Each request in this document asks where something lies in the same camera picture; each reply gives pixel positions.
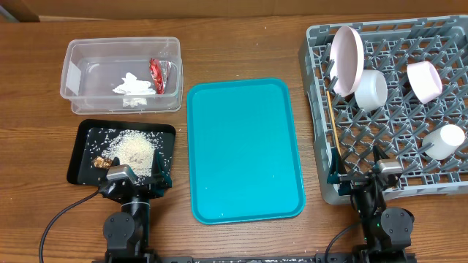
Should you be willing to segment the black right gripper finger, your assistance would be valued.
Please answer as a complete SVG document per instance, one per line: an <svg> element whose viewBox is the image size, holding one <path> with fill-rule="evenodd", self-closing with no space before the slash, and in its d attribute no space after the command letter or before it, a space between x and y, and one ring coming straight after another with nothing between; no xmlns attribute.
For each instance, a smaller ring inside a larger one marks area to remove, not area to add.
<svg viewBox="0 0 468 263"><path fill-rule="evenodd" d="M347 171L338 148L331 148L331 165L327 176L327 183L340 184L342 182L342 178L346 176Z"/></svg>
<svg viewBox="0 0 468 263"><path fill-rule="evenodd" d="M389 159L389 156L383 151L383 149L381 149L379 145L373 145L372 152L375 161Z"/></svg>

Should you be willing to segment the brown food scrap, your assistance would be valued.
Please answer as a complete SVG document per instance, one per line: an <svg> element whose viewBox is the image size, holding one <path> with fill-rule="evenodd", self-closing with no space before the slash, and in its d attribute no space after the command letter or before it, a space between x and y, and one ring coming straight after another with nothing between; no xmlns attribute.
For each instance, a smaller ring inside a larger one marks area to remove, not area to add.
<svg viewBox="0 0 468 263"><path fill-rule="evenodd" d="M112 166L113 160L98 156L92 161L92 165L99 169L109 169Z"/></svg>

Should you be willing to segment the cooked white rice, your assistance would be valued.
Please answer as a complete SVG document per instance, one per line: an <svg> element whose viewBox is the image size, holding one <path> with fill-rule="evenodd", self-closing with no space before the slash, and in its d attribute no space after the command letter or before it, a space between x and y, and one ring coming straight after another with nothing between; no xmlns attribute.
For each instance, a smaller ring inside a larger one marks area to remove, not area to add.
<svg viewBox="0 0 468 263"><path fill-rule="evenodd" d="M171 171L175 135L162 131L91 128L86 135L81 171L86 175L101 172L92 165L98 157L114 159L129 165L142 185L152 176L154 151L164 159L164 168Z"/></svg>

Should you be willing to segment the wooden chopstick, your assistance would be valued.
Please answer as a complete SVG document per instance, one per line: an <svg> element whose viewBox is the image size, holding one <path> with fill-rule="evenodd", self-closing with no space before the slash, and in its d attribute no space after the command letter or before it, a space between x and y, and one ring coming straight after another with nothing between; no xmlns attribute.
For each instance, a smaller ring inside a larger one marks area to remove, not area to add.
<svg viewBox="0 0 468 263"><path fill-rule="evenodd" d="M339 155L341 155L341 148L339 144L339 138L336 130L336 122L334 118L334 111L331 103L331 95L329 91L326 91L326 96L327 96L327 103L328 103L328 112L330 115L330 120L331 120L331 125L332 125L332 130L333 130L333 140L334 140L334 145L335 148L337 149Z"/></svg>

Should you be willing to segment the grey bowl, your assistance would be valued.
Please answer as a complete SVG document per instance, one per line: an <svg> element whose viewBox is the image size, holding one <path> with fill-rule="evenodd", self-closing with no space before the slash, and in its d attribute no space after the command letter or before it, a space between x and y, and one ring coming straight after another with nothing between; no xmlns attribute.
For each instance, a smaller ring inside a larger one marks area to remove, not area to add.
<svg viewBox="0 0 468 263"><path fill-rule="evenodd" d="M359 108L366 112L384 106L388 98L384 74L378 70L364 69L354 96Z"/></svg>

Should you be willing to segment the white paper cup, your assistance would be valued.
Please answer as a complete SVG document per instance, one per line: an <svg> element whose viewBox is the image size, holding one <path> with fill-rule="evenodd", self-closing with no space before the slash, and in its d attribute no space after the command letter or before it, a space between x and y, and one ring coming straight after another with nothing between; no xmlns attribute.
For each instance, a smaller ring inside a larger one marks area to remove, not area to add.
<svg viewBox="0 0 468 263"><path fill-rule="evenodd" d="M457 148L465 141L465 133L459 126L447 124L423 138L422 146L432 146L425 150L427 156L443 160L454 153Z"/></svg>

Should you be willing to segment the white napkin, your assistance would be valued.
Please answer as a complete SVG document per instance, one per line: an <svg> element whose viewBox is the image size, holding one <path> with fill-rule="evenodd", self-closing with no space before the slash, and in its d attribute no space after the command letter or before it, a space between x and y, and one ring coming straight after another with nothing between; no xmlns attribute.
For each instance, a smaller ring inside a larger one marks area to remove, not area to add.
<svg viewBox="0 0 468 263"><path fill-rule="evenodd" d="M124 98L124 107L136 107L138 105L147 105L146 95L155 95L156 91L151 87L151 83L145 80L138 80L131 72L127 72L122 84L116 86L113 92L132 98Z"/></svg>

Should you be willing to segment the pink round plate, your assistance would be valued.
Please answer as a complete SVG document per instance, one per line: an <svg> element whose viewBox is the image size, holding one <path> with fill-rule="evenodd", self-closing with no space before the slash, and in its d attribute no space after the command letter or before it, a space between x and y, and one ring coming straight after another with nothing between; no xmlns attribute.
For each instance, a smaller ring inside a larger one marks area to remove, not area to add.
<svg viewBox="0 0 468 263"><path fill-rule="evenodd" d="M331 45L330 78L337 78L333 90L346 97L354 93L361 81L364 68L363 42L359 33L349 26L338 29Z"/></svg>

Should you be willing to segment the red snack wrapper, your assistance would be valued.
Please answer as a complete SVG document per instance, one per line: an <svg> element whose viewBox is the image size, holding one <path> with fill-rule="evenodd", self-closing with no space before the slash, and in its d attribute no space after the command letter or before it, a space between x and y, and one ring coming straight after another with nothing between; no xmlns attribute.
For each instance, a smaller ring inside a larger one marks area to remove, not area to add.
<svg viewBox="0 0 468 263"><path fill-rule="evenodd" d="M154 82L157 94L164 94L172 63L151 58L149 61L150 74Z"/></svg>

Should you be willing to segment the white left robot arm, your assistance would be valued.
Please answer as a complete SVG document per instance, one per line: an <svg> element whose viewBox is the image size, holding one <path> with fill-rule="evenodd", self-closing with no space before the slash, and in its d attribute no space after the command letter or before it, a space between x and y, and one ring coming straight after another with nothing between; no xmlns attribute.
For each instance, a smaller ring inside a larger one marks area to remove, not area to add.
<svg viewBox="0 0 468 263"><path fill-rule="evenodd" d="M103 224L107 240L106 262L161 262L156 251L148 246L150 232L150 201L164 196L172 187L170 176L162 168L163 160L154 153L151 176L142 185L127 164L116 160L107 171L98 193L121 205Z"/></svg>

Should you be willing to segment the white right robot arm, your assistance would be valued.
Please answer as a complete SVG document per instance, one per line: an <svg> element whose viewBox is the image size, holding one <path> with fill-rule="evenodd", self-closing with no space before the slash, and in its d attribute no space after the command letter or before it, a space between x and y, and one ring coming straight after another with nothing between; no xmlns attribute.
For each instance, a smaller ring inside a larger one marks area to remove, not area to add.
<svg viewBox="0 0 468 263"><path fill-rule="evenodd" d="M359 221L340 231L329 242L324 262L416 262L416 256L406 252L411 246L414 215L401 207L388 207L383 191L394 187L402 166L377 145L372 148L373 167L363 175L348 175L337 148L332 149L332 161L327 183L337 185L340 196L348 196L358 212ZM361 226L365 243L356 245L348 254L332 254L333 244L351 229Z"/></svg>

